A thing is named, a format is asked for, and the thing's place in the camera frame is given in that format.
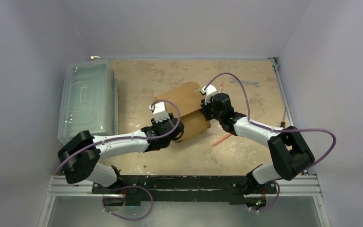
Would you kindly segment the brown cardboard box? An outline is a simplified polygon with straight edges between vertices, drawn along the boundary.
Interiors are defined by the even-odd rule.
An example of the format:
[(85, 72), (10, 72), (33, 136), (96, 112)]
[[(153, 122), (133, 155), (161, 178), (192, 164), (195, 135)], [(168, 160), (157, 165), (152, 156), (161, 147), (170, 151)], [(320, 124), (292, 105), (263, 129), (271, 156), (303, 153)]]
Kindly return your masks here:
[(200, 88), (201, 86), (197, 82), (187, 82), (153, 98), (154, 101), (158, 99), (171, 101), (179, 108), (184, 134), (176, 142), (191, 139), (211, 127), (211, 123), (206, 121), (201, 113), (200, 105), (204, 96), (201, 94)]

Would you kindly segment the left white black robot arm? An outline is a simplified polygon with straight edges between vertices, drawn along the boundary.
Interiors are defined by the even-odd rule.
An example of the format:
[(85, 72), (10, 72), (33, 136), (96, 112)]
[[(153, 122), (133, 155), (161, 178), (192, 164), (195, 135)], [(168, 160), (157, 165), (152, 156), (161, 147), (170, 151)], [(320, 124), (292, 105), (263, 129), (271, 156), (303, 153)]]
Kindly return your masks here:
[(135, 132), (115, 136), (79, 132), (58, 151), (57, 173), (63, 173), (68, 184), (88, 180), (102, 185), (109, 193), (119, 192), (122, 179), (118, 168), (100, 164), (101, 158), (161, 150), (184, 134), (183, 123), (172, 115), (168, 120), (151, 123)]

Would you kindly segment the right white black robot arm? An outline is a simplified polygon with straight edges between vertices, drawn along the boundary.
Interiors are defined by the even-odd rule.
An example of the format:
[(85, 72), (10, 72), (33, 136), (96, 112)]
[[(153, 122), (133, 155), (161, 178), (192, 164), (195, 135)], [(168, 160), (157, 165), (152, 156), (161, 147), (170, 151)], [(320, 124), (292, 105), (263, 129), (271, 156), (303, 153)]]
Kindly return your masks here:
[(225, 132), (248, 138), (269, 149), (271, 163), (261, 164), (247, 173), (243, 194), (259, 192), (277, 179), (292, 180), (315, 162), (314, 155), (296, 127), (271, 128), (236, 112), (225, 93), (201, 100), (201, 113), (207, 121), (217, 120)]

